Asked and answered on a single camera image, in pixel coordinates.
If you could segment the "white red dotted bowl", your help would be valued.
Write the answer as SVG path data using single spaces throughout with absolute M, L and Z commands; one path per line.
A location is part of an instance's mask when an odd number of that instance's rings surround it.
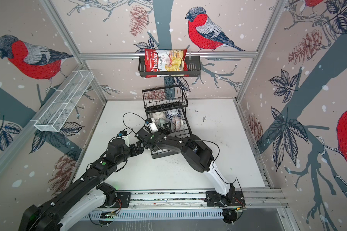
M 152 114 L 152 117 L 156 120 L 159 121 L 160 119 L 165 119 L 165 113 L 164 112 L 155 112 Z

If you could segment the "orange and blue patterned bowl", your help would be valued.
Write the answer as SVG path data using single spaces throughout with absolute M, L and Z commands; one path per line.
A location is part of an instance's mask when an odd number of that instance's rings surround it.
M 168 111 L 166 112 L 166 117 L 167 117 L 169 120 L 172 120 L 173 117 L 175 117 L 175 116 L 181 118 L 181 111 L 180 111 L 180 109 L 171 109 L 171 110 L 168 110 Z

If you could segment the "maroon striped bowl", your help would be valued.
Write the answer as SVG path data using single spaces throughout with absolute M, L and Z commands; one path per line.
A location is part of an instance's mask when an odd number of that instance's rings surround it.
M 184 128 L 185 127 L 185 123 L 184 123 L 184 120 L 181 119 L 180 117 L 178 116 L 173 116 L 172 118 L 172 124 L 173 124 L 173 130 L 174 131 L 179 131 L 180 129 Z

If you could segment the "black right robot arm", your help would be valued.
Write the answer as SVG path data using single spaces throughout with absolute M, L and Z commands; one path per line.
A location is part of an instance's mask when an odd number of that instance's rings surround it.
M 157 132 L 148 131 L 141 128 L 135 137 L 143 146 L 153 152 L 158 150 L 170 150 L 181 153 L 188 164 L 197 172 L 204 173 L 215 188 L 219 196 L 219 202 L 211 202 L 212 205 L 228 207 L 232 203 L 235 193 L 233 183 L 227 182 L 223 174 L 219 171 L 213 156 L 212 149 L 196 135 L 186 138 L 172 137 Z

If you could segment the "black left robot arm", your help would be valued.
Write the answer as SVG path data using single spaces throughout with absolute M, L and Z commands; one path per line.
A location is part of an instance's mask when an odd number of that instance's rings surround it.
M 121 138 L 109 142 L 107 150 L 67 189 L 41 206 L 30 206 L 23 213 L 21 231 L 67 231 L 84 216 L 101 206 L 121 209 L 116 189 L 105 180 L 128 158 L 142 154 L 137 142 L 127 146 Z

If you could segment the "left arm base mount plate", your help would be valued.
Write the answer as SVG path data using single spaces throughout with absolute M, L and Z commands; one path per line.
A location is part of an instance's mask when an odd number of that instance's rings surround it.
M 104 203 L 99 208 L 128 208 L 130 204 L 130 192 L 115 192 L 106 195 Z

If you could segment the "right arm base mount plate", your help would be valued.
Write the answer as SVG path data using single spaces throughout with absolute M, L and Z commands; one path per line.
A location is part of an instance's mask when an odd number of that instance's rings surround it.
M 220 195 L 216 191 L 206 191 L 204 201 L 208 207 L 245 208 L 246 205 L 242 191 L 234 191 L 230 196 Z

